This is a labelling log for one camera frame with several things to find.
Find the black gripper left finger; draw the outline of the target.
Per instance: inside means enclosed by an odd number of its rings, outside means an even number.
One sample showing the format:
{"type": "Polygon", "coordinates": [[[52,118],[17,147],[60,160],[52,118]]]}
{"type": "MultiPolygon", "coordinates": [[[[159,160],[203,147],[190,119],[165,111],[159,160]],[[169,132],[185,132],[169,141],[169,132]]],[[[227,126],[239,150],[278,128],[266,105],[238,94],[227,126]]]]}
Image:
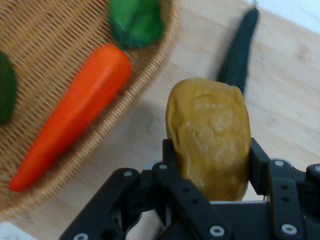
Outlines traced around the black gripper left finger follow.
{"type": "Polygon", "coordinates": [[[63,240],[123,240],[141,214],[157,212],[167,230],[162,239],[232,240],[234,232],[198,188],[175,169],[165,139],[163,160],[150,170],[115,170],[62,233],[63,240]]]}

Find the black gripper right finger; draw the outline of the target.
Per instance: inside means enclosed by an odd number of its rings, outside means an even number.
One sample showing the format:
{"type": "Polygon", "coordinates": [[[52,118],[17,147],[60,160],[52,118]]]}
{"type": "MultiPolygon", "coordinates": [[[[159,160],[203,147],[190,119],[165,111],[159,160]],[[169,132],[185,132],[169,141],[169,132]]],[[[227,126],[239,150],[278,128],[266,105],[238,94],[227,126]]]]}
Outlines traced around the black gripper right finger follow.
{"type": "Polygon", "coordinates": [[[274,240],[318,240],[320,238],[320,165],[305,171],[289,161],[271,159],[251,139],[249,181],[269,205],[274,240]]]}

